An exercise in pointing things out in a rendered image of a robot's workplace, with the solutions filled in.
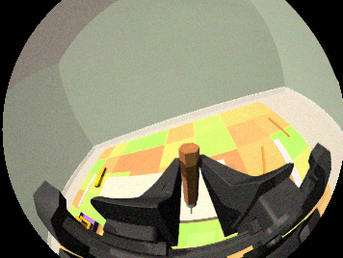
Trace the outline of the white rectangular panel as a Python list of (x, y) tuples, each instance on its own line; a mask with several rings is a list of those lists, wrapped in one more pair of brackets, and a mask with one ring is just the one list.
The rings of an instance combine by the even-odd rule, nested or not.
[[(161, 175), (163, 175), (163, 172), (153, 172), (148, 175), (137, 176), (109, 176), (106, 179), (104, 188), (100, 192), (100, 196), (108, 196), (108, 198), (133, 198), (133, 196), (136, 196), (137, 198), (137, 196), (144, 194), (151, 185), (155, 184), (155, 181)], [(191, 208), (187, 207), (183, 199), (182, 187), (182, 208), (180, 208), (179, 215), (180, 223), (204, 222), (211, 221), (211, 219), (218, 219), (205, 181), (202, 180), (201, 171), (199, 172), (198, 183), (198, 206), (192, 208), (193, 214), (191, 214)]]

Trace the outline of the awl with brown wooden handle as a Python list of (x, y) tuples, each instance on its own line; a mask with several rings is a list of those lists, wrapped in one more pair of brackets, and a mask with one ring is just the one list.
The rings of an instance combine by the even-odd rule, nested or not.
[(198, 206), (198, 183), (199, 183), (199, 145), (194, 143), (183, 143), (179, 149), (180, 168), (182, 168), (182, 187), (184, 202), (187, 207)]

